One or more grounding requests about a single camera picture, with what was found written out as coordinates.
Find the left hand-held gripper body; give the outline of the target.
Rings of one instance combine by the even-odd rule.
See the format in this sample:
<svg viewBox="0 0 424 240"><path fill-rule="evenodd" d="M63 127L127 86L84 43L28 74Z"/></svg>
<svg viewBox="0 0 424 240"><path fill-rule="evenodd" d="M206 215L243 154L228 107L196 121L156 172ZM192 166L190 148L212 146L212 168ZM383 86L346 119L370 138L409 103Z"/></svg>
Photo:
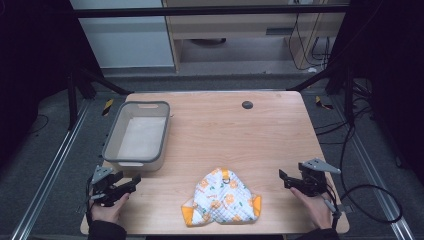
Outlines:
<svg viewBox="0 0 424 240"><path fill-rule="evenodd" d="M90 199L106 207L113 206L119 200L115 196L115 190L119 187L116 183L122 178L122 171L113 174L112 168L97 166L90 181L92 186Z"/></svg>

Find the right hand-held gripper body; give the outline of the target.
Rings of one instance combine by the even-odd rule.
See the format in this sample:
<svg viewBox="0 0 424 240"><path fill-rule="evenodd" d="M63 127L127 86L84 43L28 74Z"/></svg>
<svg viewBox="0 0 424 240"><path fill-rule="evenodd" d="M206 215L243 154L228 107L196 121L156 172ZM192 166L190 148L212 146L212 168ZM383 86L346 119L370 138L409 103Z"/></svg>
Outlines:
<svg viewBox="0 0 424 240"><path fill-rule="evenodd" d="M298 189L308 197L321 195L327 191L326 172L340 174L341 170L327 162L314 158L298 164L302 180Z"/></svg>

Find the person's left hand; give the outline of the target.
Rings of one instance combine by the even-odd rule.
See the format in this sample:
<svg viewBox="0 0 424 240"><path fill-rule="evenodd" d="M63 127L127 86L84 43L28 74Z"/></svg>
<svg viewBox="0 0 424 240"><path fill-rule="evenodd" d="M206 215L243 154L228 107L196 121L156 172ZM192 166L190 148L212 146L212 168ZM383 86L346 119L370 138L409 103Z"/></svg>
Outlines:
<svg viewBox="0 0 424 240"><path fill-rule="evenodd" d="M129 200L130 194L125 193L111 207L104 207L98 203L90 202L90 213L93 221L104 221L117 224L119 222L120 213L126 202Z"/></svg>

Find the person's right hand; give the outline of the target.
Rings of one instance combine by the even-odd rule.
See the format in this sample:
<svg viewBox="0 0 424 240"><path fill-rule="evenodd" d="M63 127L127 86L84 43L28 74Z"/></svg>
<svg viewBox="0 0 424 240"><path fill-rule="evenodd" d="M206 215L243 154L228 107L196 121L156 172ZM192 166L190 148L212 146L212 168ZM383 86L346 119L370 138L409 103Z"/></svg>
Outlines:
<svg viewBox="0 0 424 240"><path fill-rule="evenodd" d="M332 213L326 204L326 201L330 201L331 198L327 193L308 197L294 187L290 191L306 207L315 227L319 229L330 229L332 227Z"/></svg>

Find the white basin with grey rim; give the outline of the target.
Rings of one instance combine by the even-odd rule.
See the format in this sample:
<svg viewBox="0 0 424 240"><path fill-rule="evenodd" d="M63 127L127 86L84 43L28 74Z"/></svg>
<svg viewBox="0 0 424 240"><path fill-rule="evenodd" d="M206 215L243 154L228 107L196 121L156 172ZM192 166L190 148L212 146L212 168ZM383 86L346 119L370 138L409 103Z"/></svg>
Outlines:
<svg viewBox="0 0 424 240"><path fill-rule="evenodd" d="M169 123L170 105L165 101L123 103L105 142L103 158L116 169L159 170Z"/></svg>

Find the white orange quilted cloth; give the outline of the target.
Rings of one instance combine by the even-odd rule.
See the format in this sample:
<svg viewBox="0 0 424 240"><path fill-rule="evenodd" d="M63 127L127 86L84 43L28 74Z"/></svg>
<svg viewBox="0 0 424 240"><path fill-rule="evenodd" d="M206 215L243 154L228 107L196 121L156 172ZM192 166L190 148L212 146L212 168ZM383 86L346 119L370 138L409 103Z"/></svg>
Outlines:
<svg viewBox="0 0 424 240"><path fill-rule="evenodd" d="M239 177L226 168L216 168L195 186L193 197L181 206L188 227L210 223L254 223L261 213L262 197L252 193Z"/></svg>

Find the yellow black tape strip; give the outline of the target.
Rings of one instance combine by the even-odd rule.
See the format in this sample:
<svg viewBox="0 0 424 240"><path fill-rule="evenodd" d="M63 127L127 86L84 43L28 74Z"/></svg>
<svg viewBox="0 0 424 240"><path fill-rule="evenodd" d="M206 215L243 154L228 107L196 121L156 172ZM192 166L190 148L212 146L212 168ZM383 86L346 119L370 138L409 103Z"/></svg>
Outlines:
<svg viewBox="0 0 424 240"><path fill-rule="evenodd" d="M320 98L320 96L315 96L315 104L316 104L316 106L322 107L322 108L327 109L327 110L334 109L333 108L333 105L331 105L331 104L324 104L323 101L322 101L322 99Z"/></svg>
<svg viewBox="0 0 424 240"><path fill-rule="evenodd" d="M102 116L107 116L108 115L108 113L109 113L109 111L111 109L111 106L113 104L113 101L114 101L114 99L108 99L106 101L105 106L104 106L104 108L102 110L102 114L101 114Z"/></svg>

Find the black metal stand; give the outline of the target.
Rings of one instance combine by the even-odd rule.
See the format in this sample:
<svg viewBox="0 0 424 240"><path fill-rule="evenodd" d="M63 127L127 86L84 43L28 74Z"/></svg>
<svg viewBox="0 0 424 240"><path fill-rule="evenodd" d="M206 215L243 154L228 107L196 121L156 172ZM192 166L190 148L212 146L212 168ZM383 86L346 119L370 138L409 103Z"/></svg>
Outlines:
<svg viewBox="0 0 424 240"><path fill-rule="evenodd" d="M327 68L306 81L288 88L288 91L300 92L306 89L308 86L315 84L316 82L328 78L329 81L325 87L325 91L332 95L339 92L341 89L344 90L344 116L350 126L354 125L354 113L353 113L353 81L354 71L353 67L349 63L335 62L329 63Z"/></svg>
<svg viewBox="0 0 424 240"><path fill-rule="evenodd" d="M112 82L105 79L104 76L95 74L86 68L74 68L67 76L67 93L69 106L69 125L68 129L72 130L78 120L78 106L76 98L76 90L79 90L84 99L93 99L97 92L92 86L92 82L112 90L119 95L129 95L131 91L125 90Z"/></svg>

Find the white cabinet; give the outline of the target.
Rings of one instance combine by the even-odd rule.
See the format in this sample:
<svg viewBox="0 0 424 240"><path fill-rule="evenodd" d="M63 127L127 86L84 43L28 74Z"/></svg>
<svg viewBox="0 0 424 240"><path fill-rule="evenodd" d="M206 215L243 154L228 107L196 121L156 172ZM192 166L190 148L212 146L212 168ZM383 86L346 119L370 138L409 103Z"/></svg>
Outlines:
<svg viewBox="0 0 424 240"><path fill-rule="evenodd" d="M162 7L161 0L70 0L75 10ZM173 67L165 18L80 18L102 69Z"/></svg>

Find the light wooden shelf unit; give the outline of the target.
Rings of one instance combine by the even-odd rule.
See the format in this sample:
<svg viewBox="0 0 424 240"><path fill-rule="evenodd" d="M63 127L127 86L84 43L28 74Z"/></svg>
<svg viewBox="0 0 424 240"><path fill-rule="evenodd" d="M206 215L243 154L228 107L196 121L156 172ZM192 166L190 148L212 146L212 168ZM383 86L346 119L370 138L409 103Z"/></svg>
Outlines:
<svg viewBox="0 0 424 240"><path fill-rule="evenodd" d="M165 7L327 5L349 0L162 0ZM173 40L283 37L298 68L312 65L312 48L320 37L335 37L345 14L292 13L168 16Z"/></svg>

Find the aluminium floor rail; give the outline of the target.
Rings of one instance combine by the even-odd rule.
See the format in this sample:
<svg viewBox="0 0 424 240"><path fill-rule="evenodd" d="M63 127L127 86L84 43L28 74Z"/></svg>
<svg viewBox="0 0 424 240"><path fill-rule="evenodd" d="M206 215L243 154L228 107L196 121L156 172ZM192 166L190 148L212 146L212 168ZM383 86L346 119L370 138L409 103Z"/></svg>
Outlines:
<svg viewBox="0 0 424 240"><path fill-rule="evenodd" d="M347 122L344 116L344 104L342 100L338 97L332 97L331 100L333 101L334 108L340 118ZM403 217L401 208L399 204L396 203L395 198L382 191L382 189L388 189L387 184L384 182L376 166L372 163L372 159L365 149L360 135L354 132L353 127L350 126L348 122L345 128L348 131L348 139L346 142L353 145L353 150L358 157L359 164L361 165L369 183L373 186L377 186L377 189L374 190L374 194L376 195L385 217L387 220L394 220L396 217L399 217L398 221L390 224L395 236L398 240L416 240L407 221Z"/></svg>
<svg viewBox="0 0 424 240"><path fill-rule="evenodd" d="M66 132L66 135L58 148L42 182L40 183L30 205L22 216L15 230L11 234L10 240L27 240L33 226L56 182L62 166L69 154L69 151L79 133L86 118L87 111L91 105L91 100L83 100L73 126Z"/></svg>

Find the black horizontal frame bar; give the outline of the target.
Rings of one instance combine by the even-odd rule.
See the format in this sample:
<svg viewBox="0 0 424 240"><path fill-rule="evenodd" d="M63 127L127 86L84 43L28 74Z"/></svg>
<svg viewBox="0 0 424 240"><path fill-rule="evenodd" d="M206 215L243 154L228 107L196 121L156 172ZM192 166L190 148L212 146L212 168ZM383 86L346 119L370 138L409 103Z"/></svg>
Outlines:
<svg viewBox="0 0 424 240"><path fill-rule="evenodd" d="M79 18L103 17L153 17L153 16L201 16L242 14L292 14L292 13L341 13L347 12L348 4L336 5L249 5L249 6L201 6L132 9L85 9L72 10L70 15Z"/></svg>

